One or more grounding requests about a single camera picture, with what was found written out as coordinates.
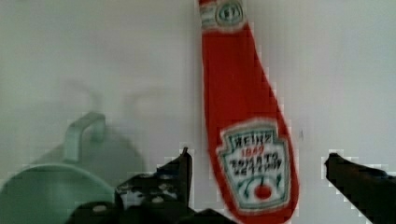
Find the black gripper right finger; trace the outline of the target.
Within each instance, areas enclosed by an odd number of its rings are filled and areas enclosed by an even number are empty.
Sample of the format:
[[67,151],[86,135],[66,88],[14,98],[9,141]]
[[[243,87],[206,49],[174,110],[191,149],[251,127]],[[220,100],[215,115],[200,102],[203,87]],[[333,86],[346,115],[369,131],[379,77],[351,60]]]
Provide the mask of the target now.
[[395,224],[395,176],[330,153],[326,178],[373,224]]

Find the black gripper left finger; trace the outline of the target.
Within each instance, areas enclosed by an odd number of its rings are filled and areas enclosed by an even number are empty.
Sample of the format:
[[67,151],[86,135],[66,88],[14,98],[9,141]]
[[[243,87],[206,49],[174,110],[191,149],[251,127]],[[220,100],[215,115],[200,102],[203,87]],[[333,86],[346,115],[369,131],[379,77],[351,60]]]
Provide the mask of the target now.
[[154,173],[134,175],[115,187],[115,204],[121,210],[159,205],[190,214],[192,157],[184,147],[178,157]]

